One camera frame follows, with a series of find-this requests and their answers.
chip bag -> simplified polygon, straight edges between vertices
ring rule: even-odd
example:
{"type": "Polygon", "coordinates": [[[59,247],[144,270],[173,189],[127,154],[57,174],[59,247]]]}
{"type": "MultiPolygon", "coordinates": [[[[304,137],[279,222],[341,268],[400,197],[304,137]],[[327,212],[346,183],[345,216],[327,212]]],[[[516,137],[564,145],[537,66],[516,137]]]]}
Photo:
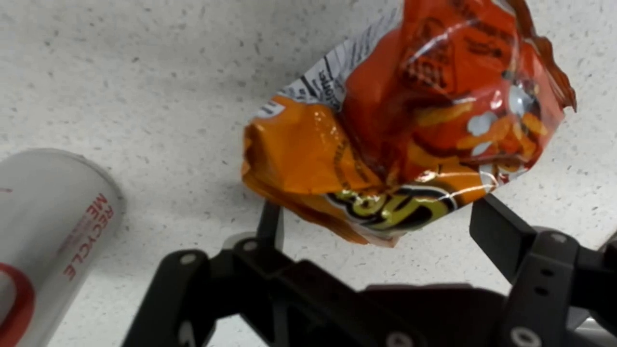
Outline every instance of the chip bag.
{"type": "Polygon", "coordinates": [[[260,110],[242,181],[395,245],[528,172],[574,102],[524,0],[404,0],[260,110]]]}

crumpled snack bag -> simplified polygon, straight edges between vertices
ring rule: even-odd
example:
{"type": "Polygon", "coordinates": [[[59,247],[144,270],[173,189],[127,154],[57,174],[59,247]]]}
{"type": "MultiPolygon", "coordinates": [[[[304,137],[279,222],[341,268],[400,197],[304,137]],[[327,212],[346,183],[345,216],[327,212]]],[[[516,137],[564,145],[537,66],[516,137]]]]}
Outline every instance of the crumpled snack bag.
{"type": "Polygon", "coordinates": [[[528,172],[574,102],[524,0],[404,0],[260,110],[242,181],[395,245],[528,172]]]}

white can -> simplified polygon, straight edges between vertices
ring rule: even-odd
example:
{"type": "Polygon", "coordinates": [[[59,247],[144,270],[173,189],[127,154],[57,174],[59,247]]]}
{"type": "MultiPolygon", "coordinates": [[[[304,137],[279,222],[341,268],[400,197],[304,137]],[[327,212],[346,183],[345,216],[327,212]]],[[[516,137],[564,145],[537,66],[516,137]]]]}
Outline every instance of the white can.
{"type": "Polygon", "coordinates": [[[46,345],[125,205],[94,164],[61,151],[0,162],[0,347],[46,345]]]}

orange chip bag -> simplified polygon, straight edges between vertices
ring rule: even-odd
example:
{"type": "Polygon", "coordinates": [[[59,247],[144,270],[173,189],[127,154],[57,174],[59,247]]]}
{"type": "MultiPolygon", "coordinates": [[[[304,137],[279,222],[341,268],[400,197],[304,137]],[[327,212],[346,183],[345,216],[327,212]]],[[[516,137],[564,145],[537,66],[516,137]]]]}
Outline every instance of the orange chip bag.
{"type": "Polygon", "coordinates": [[[262,108],[242,181],[348,241],[393,245],[530,170],[566,106],[524,0],[404,0],[262,108]]]}

white countertop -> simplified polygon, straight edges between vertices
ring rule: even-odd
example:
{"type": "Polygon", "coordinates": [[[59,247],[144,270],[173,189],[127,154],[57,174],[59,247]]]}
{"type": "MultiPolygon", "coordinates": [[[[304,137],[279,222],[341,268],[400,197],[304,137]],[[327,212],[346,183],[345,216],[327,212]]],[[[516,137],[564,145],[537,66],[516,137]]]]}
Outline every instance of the white countertop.
{"type": "MultiPolygon", "coordinates": [[[[277,87],[393,4],[0,2],[0,156],[78,153],[107,168],[129,199],[123,230],[100,251],[50,345],[119,345],[163,255],[213,255],[254,230],[260,201],[238,183],[242,126],[277,87]]],[[[617,2],[533,0],[532,10],[580,108],[535,170],[497,197],[530,224],[597,247],[617,228],[617,2]]],[[[466,224],[462,208],[389,251],[348,245],[287,214],[285,253],[354,287],[472,282],[505,291],[466,224]]],[[[211,345],[260,343],[225,320],[211,345]]]]}

